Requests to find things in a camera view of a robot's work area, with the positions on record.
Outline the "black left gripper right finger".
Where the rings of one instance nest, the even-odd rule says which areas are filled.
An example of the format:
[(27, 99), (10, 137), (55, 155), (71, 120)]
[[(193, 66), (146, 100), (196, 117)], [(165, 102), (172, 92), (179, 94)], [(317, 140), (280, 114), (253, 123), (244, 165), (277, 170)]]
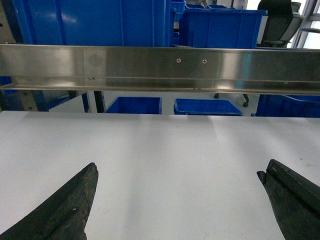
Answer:
[(256, 172), (286, 240), (320, 238), (320, 187), (281, 162), (271, 159)]

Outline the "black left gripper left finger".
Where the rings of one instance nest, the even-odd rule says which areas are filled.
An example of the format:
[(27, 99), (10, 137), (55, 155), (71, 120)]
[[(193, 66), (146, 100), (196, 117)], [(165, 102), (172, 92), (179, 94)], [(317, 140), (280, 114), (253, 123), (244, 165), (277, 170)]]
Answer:
[(86, 240), (99, 172), (89, 163), (27, 216), (0, 235), (2, 240)]

